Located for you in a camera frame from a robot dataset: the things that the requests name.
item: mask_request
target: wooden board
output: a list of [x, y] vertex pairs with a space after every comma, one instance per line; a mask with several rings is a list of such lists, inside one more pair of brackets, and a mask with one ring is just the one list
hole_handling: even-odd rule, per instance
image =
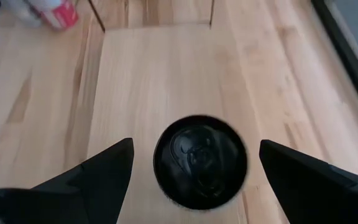
[[325, 158], [358, 174], [358, 96], [311, 3], [266, 3]]
[[65, 32], [0, 12], [0, 187], [33, 187], [86, 159], [103, 33], [88, 2]]
[[181, 208], [159, 189], [153, 172], [155, 145], [170, 123], [190, 114], [225, 118], [219, 79], [227, 68], [217, 60], [222, 56], [210, 34], [207, 25], [106, 33], [88, 156], [124, 137], [134, 138], [134, 167], [119, 223], [235, 223], [245, 218], [241, 198], [210, 213]]
[[106, 29], [209, 23], [212, 0], [91, 0]]

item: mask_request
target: can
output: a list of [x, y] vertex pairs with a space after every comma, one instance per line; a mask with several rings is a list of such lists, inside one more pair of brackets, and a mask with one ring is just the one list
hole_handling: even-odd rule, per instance
[[64, 30], [74, 26], [78, 14], [70, 0], [29, 0], [41, 17], [53, 28]]

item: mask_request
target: wooden surface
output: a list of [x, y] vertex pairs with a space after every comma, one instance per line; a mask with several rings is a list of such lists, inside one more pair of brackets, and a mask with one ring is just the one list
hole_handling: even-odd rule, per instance
[[212, 0], [92, 0], [106, 29], [208, 24]]
[[[111, 30], [104, 38], [88, 157], [135, 146], [119, 223], [287, 223], [258, 158], [271, 139], [358, 174], [358, 97], [306, 1], [217, 1], [204, 25]], [[191, 114], [227, 121], [250, 159], [244, 189], [206, 213], [172, 203], [152, 156]]]
[[[81, 21], [62, 33], [0, 16], [0, 187], [33, 187], [132, 137], [119, 223], [265, 224], [288, 221], [261, 139], [358, 174], [358, 96], [309, 1], [217, 0], [211, 27], [174, 2], [98, 0], [111, 27], [143, 27], [107, 31], [103, 49], [83, 0]], [[152, 168], [162, 131], [190, 114], [225, 120], [248, 148], [244, 188], [209, 212], [172, 203]]]
[[66, 32], [0, 11], [0, 187], [33, 187], [86, 159], [103, 33], [88, 3]]

